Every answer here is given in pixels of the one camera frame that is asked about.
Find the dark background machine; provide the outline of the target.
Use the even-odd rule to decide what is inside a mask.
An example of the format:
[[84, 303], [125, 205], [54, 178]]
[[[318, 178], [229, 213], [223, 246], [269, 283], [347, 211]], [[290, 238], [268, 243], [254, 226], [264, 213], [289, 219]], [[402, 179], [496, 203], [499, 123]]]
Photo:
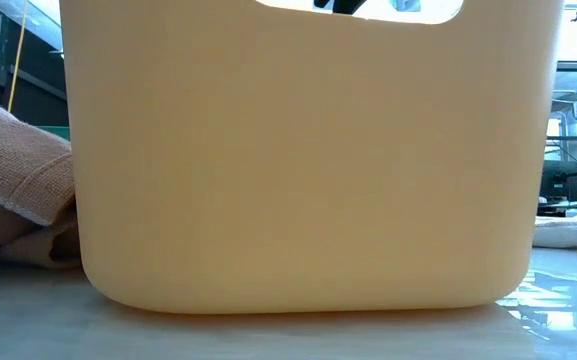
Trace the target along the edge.
[[577, 209], [577, 162], [545, 160], [537, 214], [563, 217], [573, 209]]

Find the pink-brown folded cloth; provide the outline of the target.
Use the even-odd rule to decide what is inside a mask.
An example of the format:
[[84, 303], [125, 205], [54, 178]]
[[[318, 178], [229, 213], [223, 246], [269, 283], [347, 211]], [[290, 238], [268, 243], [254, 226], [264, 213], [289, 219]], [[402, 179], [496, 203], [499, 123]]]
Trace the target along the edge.
[[71, 144], [0, 107], [0, 261], [81, 265]]

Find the teal green plastic bin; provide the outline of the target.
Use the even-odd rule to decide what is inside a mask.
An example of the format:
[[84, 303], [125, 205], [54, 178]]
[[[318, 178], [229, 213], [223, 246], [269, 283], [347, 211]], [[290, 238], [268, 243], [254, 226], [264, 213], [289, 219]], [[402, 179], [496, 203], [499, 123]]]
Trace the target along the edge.
[[71, 140], [70, 128], [67, 126], [39, 126], [39, 129], [56, 135], [67, 141]]

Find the white striped cloth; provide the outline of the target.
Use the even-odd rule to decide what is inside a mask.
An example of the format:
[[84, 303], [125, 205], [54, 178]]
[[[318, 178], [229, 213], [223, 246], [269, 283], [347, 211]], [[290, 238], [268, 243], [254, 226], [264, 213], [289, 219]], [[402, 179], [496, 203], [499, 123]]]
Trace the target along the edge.
[[577, 248], [577, 216], [543, 217], [535, 219], [534, 247]]

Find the yellow plastic bin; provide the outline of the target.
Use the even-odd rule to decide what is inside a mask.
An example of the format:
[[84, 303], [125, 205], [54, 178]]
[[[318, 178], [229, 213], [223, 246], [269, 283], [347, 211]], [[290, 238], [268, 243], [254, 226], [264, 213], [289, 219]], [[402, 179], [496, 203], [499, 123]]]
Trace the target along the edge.
[[184, 314], [457, 308], [529, 266], [563, 0], [426, 25], [60, 0], [83, 268]]

